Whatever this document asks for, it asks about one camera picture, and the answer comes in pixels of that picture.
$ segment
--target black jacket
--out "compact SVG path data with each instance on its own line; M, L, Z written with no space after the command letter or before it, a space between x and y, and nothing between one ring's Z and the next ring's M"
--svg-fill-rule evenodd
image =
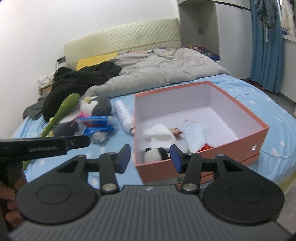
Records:
M49 121L57 113L66 97L72 93L83 95L88 88L102 85L110 78L118 76L121 67L112 62L103 62L94 66L84 67L78 71L59 68L54 76L54 84L43 104L43 117Z

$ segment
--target orange box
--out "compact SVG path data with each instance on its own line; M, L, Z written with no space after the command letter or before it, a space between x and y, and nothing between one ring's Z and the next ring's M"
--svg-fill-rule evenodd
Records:
M184 121L203 122L210 129L215 148L199 152L203 158L223 153L250 165L258 160L268 126L247 107L210 81L183 84L135 94L135 165L144 184L178 184L184 174L175 171L171 160L143 163L142 131L155 124L182 128ZM177 146L184 145L181 140ZM203 172L201 183L213 179Z

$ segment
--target blue curtain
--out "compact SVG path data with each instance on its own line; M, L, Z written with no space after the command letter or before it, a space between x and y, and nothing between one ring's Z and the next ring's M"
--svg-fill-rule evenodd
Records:
M266 90L278 93L284 75L284 42L279 17L275 29L268 30L257 14L257 5L250 0L253 30L253 57L250 80L262 85Z

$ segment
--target face mask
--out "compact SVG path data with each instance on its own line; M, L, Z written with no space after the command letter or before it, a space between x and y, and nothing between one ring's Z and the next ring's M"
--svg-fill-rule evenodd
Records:
M183 136L186 140L189 151L193 153L202 149L206 143L211 145L209 143L207 126L201 122L186 127L183 130Z

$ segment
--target yellow pillow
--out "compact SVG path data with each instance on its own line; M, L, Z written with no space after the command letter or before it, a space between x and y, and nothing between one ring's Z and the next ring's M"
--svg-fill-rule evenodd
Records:
M104 61L108 61L112 58L115 58L118 55L118 52L111 53L111 54L105 54L100 56L95 56L91 58L84 58L78 61L76 70L80 70L81 68L85 66L92 66L96 64L100 64Z

